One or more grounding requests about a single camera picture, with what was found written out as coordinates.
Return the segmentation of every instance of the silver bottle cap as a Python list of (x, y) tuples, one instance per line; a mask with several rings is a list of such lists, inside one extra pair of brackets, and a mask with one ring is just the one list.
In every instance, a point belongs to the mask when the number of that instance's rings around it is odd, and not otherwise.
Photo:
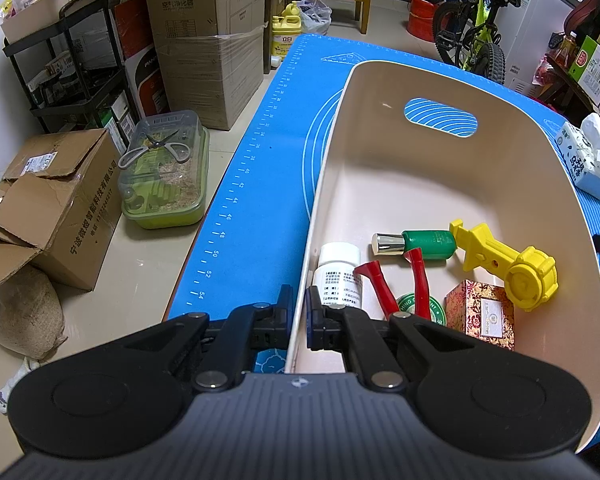
[(402, 254), (404, 238), (402, 235), (374, 234), (371, 237), (371, 248), (374, 254)]

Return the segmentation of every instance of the scissors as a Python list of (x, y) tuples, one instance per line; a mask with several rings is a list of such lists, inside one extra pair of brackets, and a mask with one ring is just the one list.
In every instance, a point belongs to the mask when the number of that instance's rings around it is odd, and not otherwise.
[(187, 162), (191, 158), (190, 147), (184, 144), (183, 142), (167, 142), (179, 131), (180, 130), (176, 130), (171, 135), (165, 137), (163, 140), (155, 140), (152, 136), (147, 134), (146, 138), (149, 141), (150, 145), (140, 146), (139, 148), (134, 148), (126, 152), (123, 156), (120, 157), (120, 160), (118, 161), (118, 167), (121, 170), (126, 170), (126, 168), (131, 166), (146, 152), (148, 152), (149, 150), (156, 150), (157, 148), (165, 148), (169, 153), (171, 153), (171, 156), (179, 164)]

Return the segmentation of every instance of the blue silicone mat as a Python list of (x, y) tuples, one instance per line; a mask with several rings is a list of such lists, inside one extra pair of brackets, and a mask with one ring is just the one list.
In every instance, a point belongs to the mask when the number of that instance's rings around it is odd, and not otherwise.
[[(489, 91), (524, 110), (552, 141), (564, 122), (541, 104), (453, 66), (372, 44), (303, 35), (278, 69), (209, 206), (170, 319), (194, 310), (222, 319), (241, 304), (275, 303), (283, 283), (298, 293), (327, 134), (347, 76), (364, 60), (395, 61)], [(475, 129), (472, 116), (453, 117), (453, 108), (422, 113), (431, 105), (411, 102), (405, 112), (458, 135)], [(600, 234), (600, 202), (580, 191), (578, 198), (591, 233)], [(256, 370), (279, 371), (283, 362), (284, 352), (263, 352)], [(600, 430), (594, 442), (599, 440)]]

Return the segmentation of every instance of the white tissue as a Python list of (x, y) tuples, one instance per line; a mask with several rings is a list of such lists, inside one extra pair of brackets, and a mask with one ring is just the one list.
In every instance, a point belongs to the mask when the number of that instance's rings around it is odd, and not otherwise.
[(593, 149), (600, 150), (600, 116), (595, 112), (590, 113), (582, 121), (580, 129)]

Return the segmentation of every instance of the green bicycle frame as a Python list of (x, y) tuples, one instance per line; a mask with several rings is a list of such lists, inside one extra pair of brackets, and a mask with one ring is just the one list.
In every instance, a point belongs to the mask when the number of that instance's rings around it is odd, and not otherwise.
[[(475, 27), (480, 27), (481, 25), (487, 22), (487, 18), (489, 17), (489, 9), (486, 5), (485, 0), (478, 0), (478, 9), (475, 17)], [(480, 50), (480, 46), (485, 43), (493, 43), (493, 38), (491, 37), (491, 31), (489, 27), (483, 27), (475, 37), (474, 44), (471, 46), (471, 55), (467, 56), (462, 64), (462, 70), (469, 70), (470, 61), (474, 58), (475, 54)]]

